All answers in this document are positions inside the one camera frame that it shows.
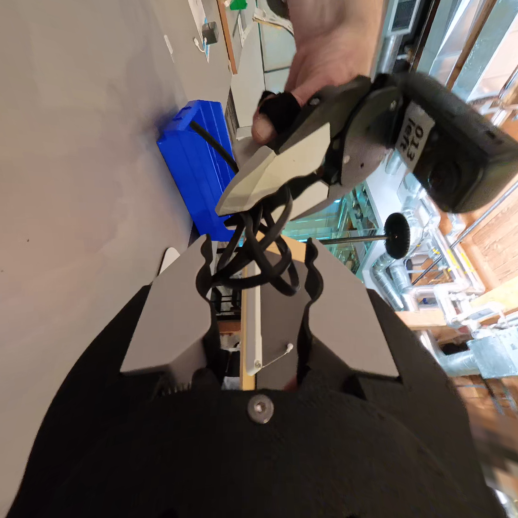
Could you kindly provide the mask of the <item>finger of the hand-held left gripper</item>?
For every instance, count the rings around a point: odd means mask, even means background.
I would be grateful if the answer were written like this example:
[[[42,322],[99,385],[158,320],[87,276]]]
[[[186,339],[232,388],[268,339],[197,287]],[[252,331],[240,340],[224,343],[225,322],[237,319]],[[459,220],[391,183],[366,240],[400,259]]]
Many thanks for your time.
[[[288,221],[314,211],[318,204],[327,200],[329,193],[329,185],[323,180],[290,180],[277,190],[281,202],[284,187],[291,194],[293,204]]]
[[[289,181],[314,173],[329,144],[330,123],[326,122],[279,154],[268,146],[259,147],[222,193],[216,214],[223,217],[247,211]]]

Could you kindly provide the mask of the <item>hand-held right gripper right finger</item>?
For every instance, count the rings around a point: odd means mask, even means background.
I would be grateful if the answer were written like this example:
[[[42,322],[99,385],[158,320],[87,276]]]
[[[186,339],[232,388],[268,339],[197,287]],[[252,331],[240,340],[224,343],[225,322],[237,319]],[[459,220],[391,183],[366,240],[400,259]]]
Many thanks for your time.
[[[308,240],[304,263],[309,301],[300,327],[300,375],[312,369],[328,379],[357,373],[397,379],[364,284],[319,241]]]

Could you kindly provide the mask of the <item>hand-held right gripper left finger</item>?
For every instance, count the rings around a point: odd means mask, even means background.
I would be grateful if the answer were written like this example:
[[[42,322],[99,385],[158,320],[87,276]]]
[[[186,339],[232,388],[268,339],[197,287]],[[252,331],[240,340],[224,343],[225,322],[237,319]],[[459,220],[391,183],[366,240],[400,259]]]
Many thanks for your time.
[[[221,341],[212,287],[212,241],[200,236],[153,281],[122,374],[194,374],[216,367]]]

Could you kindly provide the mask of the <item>blue plastic bin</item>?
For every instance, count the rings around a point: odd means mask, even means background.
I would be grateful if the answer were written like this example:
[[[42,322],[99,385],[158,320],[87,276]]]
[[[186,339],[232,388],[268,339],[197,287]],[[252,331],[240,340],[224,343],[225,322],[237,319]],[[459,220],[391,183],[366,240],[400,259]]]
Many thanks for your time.
[[[194,121],[233,156],[222,104],[192,100],[170,117],[157,140],[159,150],[194,225],[213,241],[230,241],[233,231],[216,205],[235,174],[224,159],[190,126]]]

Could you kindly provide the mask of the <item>white curved object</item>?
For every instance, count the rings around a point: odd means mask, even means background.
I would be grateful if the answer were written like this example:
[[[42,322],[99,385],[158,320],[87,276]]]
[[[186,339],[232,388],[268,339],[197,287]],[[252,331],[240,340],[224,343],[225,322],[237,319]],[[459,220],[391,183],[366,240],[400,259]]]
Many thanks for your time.
[[[294,37],[293,24],[286,18],[282,18],[273,12],[256,7],[252,20],[256,23],[268,25],[276,29],[284,29]]]

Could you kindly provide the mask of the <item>person's left hand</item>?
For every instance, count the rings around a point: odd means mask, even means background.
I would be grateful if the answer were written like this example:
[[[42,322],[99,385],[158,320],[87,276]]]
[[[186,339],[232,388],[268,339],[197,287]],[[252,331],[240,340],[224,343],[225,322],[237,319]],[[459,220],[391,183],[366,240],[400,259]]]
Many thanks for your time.
[[[325,87],[370,76],[385,17],[384,1],[267,1],[292,23],[296,52],[286,94],[300,107]]]

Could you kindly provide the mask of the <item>black wood-rimmed board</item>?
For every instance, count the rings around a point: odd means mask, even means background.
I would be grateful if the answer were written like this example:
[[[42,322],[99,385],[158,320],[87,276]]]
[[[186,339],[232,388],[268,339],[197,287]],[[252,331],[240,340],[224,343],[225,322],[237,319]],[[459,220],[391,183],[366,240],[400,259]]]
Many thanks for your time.
[[[270,285],[261,287],[261,331],[263,340],[263,366],[255,376],[244,371],[244,353],[241,347],[242,316],[218,317],[223,346],[232,349],[230,366],[224,386],[230,389],[253,391],[260,389],[283,390],[296,385],[297,337],[301,320],[309,301],[304,289],[307,268],[304,265],[306,246],[283,236],[292,252],[301,281],[300,291],[293,297],[285,297]]]

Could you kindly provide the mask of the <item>black pole stand with disc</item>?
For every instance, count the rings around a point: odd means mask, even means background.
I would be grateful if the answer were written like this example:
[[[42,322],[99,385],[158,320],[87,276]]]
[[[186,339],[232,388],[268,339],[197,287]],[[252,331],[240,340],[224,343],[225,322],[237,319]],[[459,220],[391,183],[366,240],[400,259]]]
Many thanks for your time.
[[[386,253],[395,260],[400,260],[407,255],[410,249],[411,231],[405,216],[400,212],[389,215],[384,225],[384,234],[355,236],[342,238],[319,239],[323,245],[343,243],[370,243],[384,241]]]

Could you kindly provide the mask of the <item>white board rail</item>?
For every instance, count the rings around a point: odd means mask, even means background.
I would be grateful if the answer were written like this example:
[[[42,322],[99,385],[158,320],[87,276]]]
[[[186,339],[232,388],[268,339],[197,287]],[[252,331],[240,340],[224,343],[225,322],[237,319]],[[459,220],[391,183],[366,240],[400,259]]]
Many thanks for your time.
[[[244,353],[244,371],[252,377],[263,366],[261,288],[245,289],[242,299],[241,347]]]

